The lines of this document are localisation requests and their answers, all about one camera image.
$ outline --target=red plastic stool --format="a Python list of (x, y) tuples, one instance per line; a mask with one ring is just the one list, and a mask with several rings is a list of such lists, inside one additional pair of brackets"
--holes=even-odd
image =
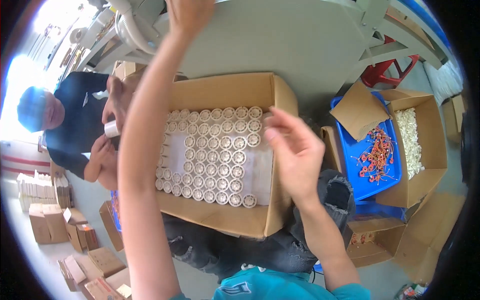
[[(385, 44), (392, 42), (395, 42), (395, 40), (391, 37), (385, 36)], [(402, 82), (405, 76), (413, 69), (413, 66), (415, 66), (415, 64), (420, 58), (419, 55), (409, 55), (408, 57), (412, 59), (412, 62), (404, 71), (400, 69), (397, 60), (387, 60), (375, 64), (374, 67), (371, 65), (368, 66), (363, 72), (363, 74), (360, 76), (360, 78), (363, 83), (368, 87), (373, 87), (375, 84), (381, 82), (384, 84), (391, 84), (393, 85), (393, 88), (396, 88), (400, 84), (400, 82)], [(392, 63), (395, 64), (396, 70), (398, 71), (400, 78), (387, 78), (384, 75), (385, 71), (388, 69), (388, 67), (390, 67), (390, 65), (392, 65)]]

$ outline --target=shirt logo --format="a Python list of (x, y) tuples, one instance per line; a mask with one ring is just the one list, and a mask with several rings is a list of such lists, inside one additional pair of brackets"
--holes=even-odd
[(250, 289), (248, 288), (248, 283), (246, 281), (242, 282), (242, 283), (238, 283), (238, 284), (236, 284), (232, 287), (221, 286), (218, 289), (221, 290), (222, 292), (228, 294), (228, 295), (231, 295), (231, 296), (236, 296), (236, 295), (240, 295), (240, 294), (251, 294), (252, 293), (250, 291)]
[(85, 93), (85, 100), (84, 100), (84, 104), (82, 105), (82, 107), (85, 107), (85, 105), (88, 103), (88, 93)]

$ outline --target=black t-shirt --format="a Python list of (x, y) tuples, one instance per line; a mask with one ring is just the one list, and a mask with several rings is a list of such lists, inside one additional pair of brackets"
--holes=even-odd
[[(102, 113), (106, 98), (92, 93), (107, 89), (107, 74), (72, 72), (53, 94), (65, 107), (63, 123), (45, 131), (45, 140), (51, 159), (59, 166), (84, 179), (88, 163), (82, 153), (89, 153), (92, 145), (104, 132)], [(118, 138), (113, 144), (118, 149)]]

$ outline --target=teal shirt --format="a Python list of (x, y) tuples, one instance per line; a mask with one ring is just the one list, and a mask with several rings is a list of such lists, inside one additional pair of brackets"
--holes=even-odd
[[(302, 300), (369, 300), (370, 291), (357, 283), (336, 288), (332, 292), (309, 283), (307, 273), (287, 274), (258, 268), (239, 271), (222, 281), (213, 300), (302, 299)], [(186, 300), (180, 294), (172, 300)]]

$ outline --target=black jeans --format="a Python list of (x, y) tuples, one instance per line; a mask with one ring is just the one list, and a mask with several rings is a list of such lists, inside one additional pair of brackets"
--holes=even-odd
[[(350, 183), (340, 173), (325, 170), (320, 174), (317, 190), (320, 202), (343, 234), (348, 217), (355, 214)], [(167, 214), (162, 217), (172, 257), (217, 275), (219, 282), (237, 273), (242, 264), (284, 273), (310, 273), (317, 262), (307, 247), (296, 207), (287, 225), (263, 240), (236, 238)]]

